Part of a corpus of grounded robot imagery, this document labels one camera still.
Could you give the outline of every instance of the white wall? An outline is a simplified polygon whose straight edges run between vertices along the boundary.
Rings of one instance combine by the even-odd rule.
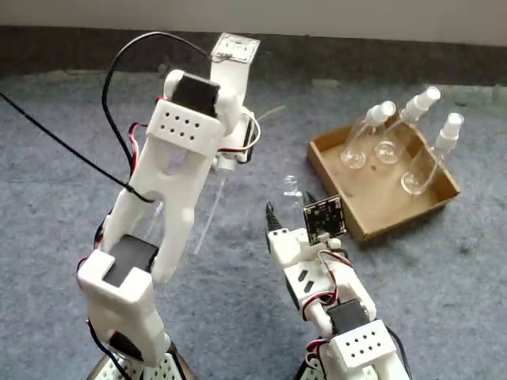
[[[0,25],[259,32],[507,46],[506,0],[0,0]]]

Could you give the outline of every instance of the black circuit board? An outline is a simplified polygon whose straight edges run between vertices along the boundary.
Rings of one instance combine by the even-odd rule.
[[[310,245],[319,243],[319,237],[326,234],[329,234],[327,238],[335,238],[346,232],[341,196],[332,196],[305,206],[303,213]]]

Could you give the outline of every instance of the gray carpet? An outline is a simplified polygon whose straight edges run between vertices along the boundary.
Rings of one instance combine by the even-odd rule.
[[[276,39],[266,37],[261,45],[246,105],[258,115],[279,105],[285,109],[263,123],[252,162],[227,181],[205,245],[193,256],[218,186],[218,178],[210,175],[196,210],[195,233],[167,296],[158,289],[159,313],[201,379],[290,379],[306,343],[316,337],[294,309],[264,239],[265,201],[280,198],[284,175],[294,174],[302,188],[325,195],[306,160],[311,137],[354,120],[379,101],[404,104],[428,82],[484,84],[484,72],[497,73],[488,84],[507,79],[502,61],[494,55],[475,57],[476,47],[400,45],[410,46],[412,53],[421,46],[439,57],[439,51],[447,51],[449,65],[441,70],[432,66],[435,55],[421,57],[402,47],[382,58],[385,43],[336,40],[334,45],[319,39],[330,52],[329,59],[316,62],[301,53],[305,37],[291,37],[293,45],[274,48]],[[343,44],[348,44],[346,53],[339,49]],[[503,57],[505,49],[497,53]],[[474,58],[457,59],[453,70],[450,63],[459,54]],[[33,59],[27,67],[34,67]],[[202,61],[192,65],[206,72]],[[389,69],[385,76],[376,65]],[[421,76],[418,67],[426,73],[433,67],[438,74]],[[3,74],[2,91],[95,162],[117,176],[127,175],[127,163],[101,113],[103,73]],[[337,83],[314,87],[312,78]],[[148,120],[162,81],[149,73],[114,78],[111,108],[119,125]],[[421,122],[424,134],[434,139],[448,112],[465,116],[449,164],[462,188],[454,202],[366,246],[345,237],[379,317],[405,344],[416,380],[494,379],[507,372],[507,97],[500,87],[492,91],[451,88]],[[75,265],[90,253],[93,232],[120,189],[5,103],[0,103],[0,125],[0,378],[85,378],[101,353],[84,323],[86,303]]]

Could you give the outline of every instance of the cardboard tray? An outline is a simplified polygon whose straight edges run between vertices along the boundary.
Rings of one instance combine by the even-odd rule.
[[[446,168],[439,166],[431,187],[419,196],[403,190],[400,177],[420,148],[429,149],[428,143],[414,125],[399,128],[399,138],[410,143],[395,165],[379,164],[371,154],[364,167],[349,169],[341,163],[342,144],[351,126],[338,128],[310,141],[308,159],[317,171],[330,196],[343,197],[345,224],[354,240],[370,238],[401,226],[418,216],[443,207],[459,194],[459,187]],[[371,136],[362,143],[370,146],[376,141]]]

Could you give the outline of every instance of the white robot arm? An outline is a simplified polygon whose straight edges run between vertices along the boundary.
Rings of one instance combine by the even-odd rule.
[[[320,202],[320,216],[337,202],[338,197]],[[342,256],[340,240],[326,240],[329,234],[321,230],[324,238],[311,245],[306,229],[281,228],[272,206],[266,211],[269,251],[303,320],[312,321],[322,337],[307,347],[311,378],[409,380],[386,326],[376,319],[374,302]]]
[[[235,51],[227,49],[227,41],[220,42],[222,36],[214,54],[228,58],[213,62],[211,80],[181,70],[169,73],[164,96],[156,104],[128,183],[145,199],[163,202],[160,247],[132,236],[149,203],[124,189],[105,219],[100,246],[78,271],[79,284],[89,301],[89,320],[98,338],[145,367],[158,366],[171,343],[154,306],[154,283],[164,283],[176,270],[213,161],[218,158],[232,169],[231,162],[241,161],[249,145],[245,142],[253,135],[248,128],[250,121],[258,126],[252,113],[242,106],[258,41],[227,36],[256,43],[249,59],[241,60]],[[227,71],[216,69],[215,65],[222,64],[227,64]],[[231,150],[232,156],[221,153],[225,146],[236,148]],[[178,171],[169,173],[171,160],[182,151],[185,158]]]

